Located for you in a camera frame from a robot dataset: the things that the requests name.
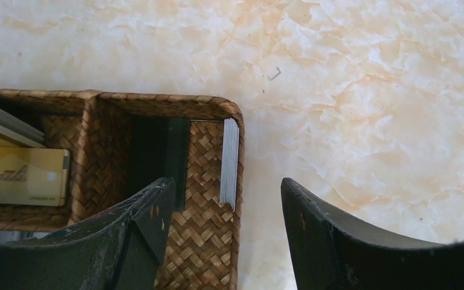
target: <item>woven basket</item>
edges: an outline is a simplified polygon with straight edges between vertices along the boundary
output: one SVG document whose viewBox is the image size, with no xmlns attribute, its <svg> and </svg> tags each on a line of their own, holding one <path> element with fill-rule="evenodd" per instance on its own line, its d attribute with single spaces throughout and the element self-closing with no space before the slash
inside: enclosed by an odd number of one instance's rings
<svg viewBox="0 0 464 290">
<path fill-rule="evenodd" d="M 0 204 L 0 230 L 56 231 L 127 198 L 132 115 L 190 118 L 185 207 L 173 213 L 156 289 L 237 289 L 244 124 L 220 97 L 100 91 L 0 89 L 0 107 L 45 132 L 50 148 L 72 153 L 64 207 Z M 223 123 L 239 125 L 236 211 L 219 203 Z"/>
</svg>

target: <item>brown basket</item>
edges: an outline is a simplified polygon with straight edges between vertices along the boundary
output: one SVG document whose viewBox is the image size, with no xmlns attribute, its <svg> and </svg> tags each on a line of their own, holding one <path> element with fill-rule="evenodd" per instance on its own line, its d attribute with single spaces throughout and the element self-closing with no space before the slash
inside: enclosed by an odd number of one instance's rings
<svg viewBox="0 0 464 290">
<path fill-rule="evenodd" d="M 0 89 L 0 107 L 45 132 L 48 147 L 72 153 L 64 207 L 0 204 L 0 230 L 55 231 L 126 196 L 132 114 L 196 120 L 191 125 L 185 207 L 173 214 L 156 289 L 237 289 L 244 124 L 236 104 L 220 97 L 100 91 Z M 223 123 L 239 125 L 236 211 L 219 203 Z"/>
</svg>

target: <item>beige marble countertop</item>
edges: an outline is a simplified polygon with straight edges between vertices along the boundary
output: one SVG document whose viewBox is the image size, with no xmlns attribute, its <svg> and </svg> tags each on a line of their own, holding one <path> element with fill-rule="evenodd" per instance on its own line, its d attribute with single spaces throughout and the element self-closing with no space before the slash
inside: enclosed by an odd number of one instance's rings
<svg viewBox="0 0 464 290">
<path fill-rule="evenodd" d="M 285 176 L 388 230 L 464 239 L 464 0 L 2 0 L 0 88 L 236 102 L 240 289 L 295 289 Z"/>
</svg>

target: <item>gold card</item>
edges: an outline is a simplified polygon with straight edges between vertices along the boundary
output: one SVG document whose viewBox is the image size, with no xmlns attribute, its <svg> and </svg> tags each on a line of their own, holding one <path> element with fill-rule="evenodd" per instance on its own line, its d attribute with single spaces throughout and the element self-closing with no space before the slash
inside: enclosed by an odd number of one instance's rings
<svg viewBox="0 0 464 290">
<path fill-rule="evenodd" d="M 65 204 L 70 153 L 65 149 L 0 147 L 0 204 Z"/>
</svg>

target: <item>logo on card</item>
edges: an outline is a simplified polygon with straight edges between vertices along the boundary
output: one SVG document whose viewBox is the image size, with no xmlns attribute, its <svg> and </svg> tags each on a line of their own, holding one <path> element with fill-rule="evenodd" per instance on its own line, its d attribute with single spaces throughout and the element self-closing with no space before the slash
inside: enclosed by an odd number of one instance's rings
<svg viewBox="0 0 464 290">
<path fill-rule="evenodd" d="M 18 171 L 16 170 L 5 170 L 0 174 L 0 181 L 27 181 L 27 165 L 22 166 Z"/>
</svg>

